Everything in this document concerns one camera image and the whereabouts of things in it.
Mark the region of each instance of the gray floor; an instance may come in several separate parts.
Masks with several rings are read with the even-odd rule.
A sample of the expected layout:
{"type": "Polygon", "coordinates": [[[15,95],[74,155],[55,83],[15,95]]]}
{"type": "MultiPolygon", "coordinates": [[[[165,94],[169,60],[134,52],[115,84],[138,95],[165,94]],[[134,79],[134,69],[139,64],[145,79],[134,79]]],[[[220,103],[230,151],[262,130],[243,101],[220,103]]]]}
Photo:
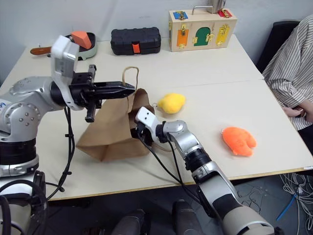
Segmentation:
{"type": "MultiPolygon", "coordinates": [[[[291,196],[282,190],[279,176],[264,177],[236,186],[242,203],[250,205],[273,226],[279,226],[286,235],[297,231],[297,206],[293,203],[280,221],[276,221],[291,196]]],[[[84,228],[102,227],[109,234],[112,227],[126,213],[142,208],[151,215],[151,235],[174,235],[172,228],[172,204],[185,199],[196,210],[203,231],[207,235],[219,235],[222,231],[215,219],[209,218],[203,208],[185,195],[181,187],[137,191],[115,195],[94,197],[86,208],[51,207],[54,214],[48,223],[47,235],[79,235],[84,228]]],[[[305,213],[300,209],[300,235],[310,234],[305,230],[305,213]]]]}

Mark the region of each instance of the brown paper bag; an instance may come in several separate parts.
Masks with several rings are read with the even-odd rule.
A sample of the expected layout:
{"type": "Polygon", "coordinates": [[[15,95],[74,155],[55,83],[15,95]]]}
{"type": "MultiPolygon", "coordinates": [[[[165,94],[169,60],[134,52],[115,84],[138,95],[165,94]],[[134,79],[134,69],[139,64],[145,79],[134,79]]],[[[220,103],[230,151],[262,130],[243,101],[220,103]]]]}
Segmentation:
{"type": "Polygon", "coordinates": [[[147,155],[149,150],[131,135],[131,129],[136,127],[135,116],[142,106],[154,113],[144,89],[128,98],[107,100],[76,147],[100,161],[147,155]]]}

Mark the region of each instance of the striped shirt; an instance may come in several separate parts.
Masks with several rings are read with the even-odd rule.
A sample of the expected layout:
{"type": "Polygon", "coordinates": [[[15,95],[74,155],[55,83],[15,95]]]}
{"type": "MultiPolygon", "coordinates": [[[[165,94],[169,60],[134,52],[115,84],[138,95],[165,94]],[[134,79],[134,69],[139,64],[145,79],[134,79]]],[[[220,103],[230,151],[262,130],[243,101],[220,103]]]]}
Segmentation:
{"type": "MultiPolygon", "coordinates": [[[[293,30],[263,76],[281,106],[294,108],[305,99],[313,102],[313,15],[293,30]]],[[[297,130],[313,124],[305,117],[290,120],[297,130]]]]}

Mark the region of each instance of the orange plush toy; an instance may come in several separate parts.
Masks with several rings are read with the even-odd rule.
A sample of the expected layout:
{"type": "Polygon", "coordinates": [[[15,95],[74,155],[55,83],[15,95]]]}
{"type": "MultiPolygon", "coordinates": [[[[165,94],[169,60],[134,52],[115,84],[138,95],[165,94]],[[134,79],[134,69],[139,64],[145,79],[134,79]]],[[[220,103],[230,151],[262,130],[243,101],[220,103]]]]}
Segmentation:
{"type": "Polygon", "coordinates": [[[235,155],[252,156],[251,148],[256,147],[256,140],[248,131],[238,127],[227,127],[222,135],[225,143],[235,155]]]}

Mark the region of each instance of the blue cable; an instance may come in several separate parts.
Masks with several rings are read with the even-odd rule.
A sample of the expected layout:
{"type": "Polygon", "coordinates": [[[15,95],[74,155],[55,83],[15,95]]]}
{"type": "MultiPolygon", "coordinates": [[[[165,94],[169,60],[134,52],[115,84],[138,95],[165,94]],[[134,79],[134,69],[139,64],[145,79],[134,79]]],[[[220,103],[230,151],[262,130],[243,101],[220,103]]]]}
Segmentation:
{"type": "Polygon", "coordinates": [[[288,205],[286,206],[286,208],[279,214],[279,216],[277,217],[276,221],[280,220],[281,217],[283,217],[283,215],[288,211],[288,209],[290,208],[290,206],[292,205],[293,201],[296,199],[297,195],[294,194],[292,196],[292,199],[290,200],[290,202],[288,203],[288,205]]]}

